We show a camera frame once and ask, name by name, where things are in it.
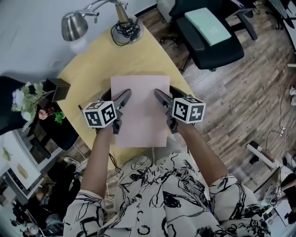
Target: silver lamp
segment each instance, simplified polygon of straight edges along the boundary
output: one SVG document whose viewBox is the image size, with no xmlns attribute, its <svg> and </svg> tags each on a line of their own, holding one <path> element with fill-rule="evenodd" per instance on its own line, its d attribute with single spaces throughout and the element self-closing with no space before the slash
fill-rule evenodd
<svg viewBox="0 0 296 237">
<path fill-rule="evenodd" d="M 97 0 L 82 10 L 72 11 L 64 15 L 62 18 L 63 39 L 66 41 L 75 41 L 83 37 L 88 30 L 85 16 L 93 16 L 94 22 L 97 23 L 99 12 L 95 11 L 108 2 L 115 4 L 119 20 L 111 29 L 114 42 L 117 45 L 123 46 L 139 40 L 144 31 L 143 23 L 134 16 L 128 17 L 123 8 L 125 6 L 126 9 L 127 3 L 119 0 Z"/>
</svg>

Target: yellow tabletop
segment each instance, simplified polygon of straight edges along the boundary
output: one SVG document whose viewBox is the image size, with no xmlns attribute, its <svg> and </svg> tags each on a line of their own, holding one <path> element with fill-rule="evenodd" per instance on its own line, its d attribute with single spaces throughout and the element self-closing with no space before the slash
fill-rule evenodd
<svg viewBox="0 0 296 237">
<path fill-rule="evenodd" d="M 156 39 L 145 28 L 142 38 L 133 44 L 116 46 L 110 30 L 106 30 L 93 41 L 84 54 L 77 55 L 61 72 L 62 78 L 71 87 L 65 100 L 58 104 L 81 139 L 92 149 L 96 131 L 89 128 L 78 108 L 96 94 L 110 88 L 110 77 L 120 75 L 168 75 L 170 84 L 192 94 L 183 76 Z M 118 164 L 123 164 L 145 148 L 117 148 L 114 140 L 110 153 Z"/>
</svg>

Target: lamp head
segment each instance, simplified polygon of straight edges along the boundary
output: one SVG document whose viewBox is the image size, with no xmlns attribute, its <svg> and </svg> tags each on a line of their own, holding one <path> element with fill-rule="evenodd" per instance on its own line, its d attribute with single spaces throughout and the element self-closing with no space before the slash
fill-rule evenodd
<svg viewBox="0 0 296 237">
<path fill-rule="evenodd" d="M 88 25 L 80 12 L 72 12 L 62 18 L 62 36 L 66 41 L 74 41 L 85 35 Z"/>
</svg>

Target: green folder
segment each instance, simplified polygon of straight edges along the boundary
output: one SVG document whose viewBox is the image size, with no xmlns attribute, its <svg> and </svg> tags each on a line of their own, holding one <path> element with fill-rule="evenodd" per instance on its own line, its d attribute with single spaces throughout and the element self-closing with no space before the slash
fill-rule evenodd
<svg viewBox="0 0 296 237">
<path fill-rule="evenodd" d="M 231 37 L 222 23 L 207 8 L 186 12 L 185 17 L 197 28 L 210 46 Z"/>
</svg>

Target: pink paper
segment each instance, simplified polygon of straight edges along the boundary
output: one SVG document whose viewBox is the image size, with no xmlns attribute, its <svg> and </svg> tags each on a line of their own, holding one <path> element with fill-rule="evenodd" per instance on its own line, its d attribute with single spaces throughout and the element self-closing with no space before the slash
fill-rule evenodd
<svg viewBox="0 0 296 237">
<path fill-rule="evenodd" d="M 169 94 L 169 76 L 114 76 L 111 78 L 112 99 L 124 90 L 132 95 L 124 108 L 122 126 L 115 141 L 117 147 L 165 147 L 167 144 L 166 109 L 154 96 L 159 89 Z"/>
</svg>

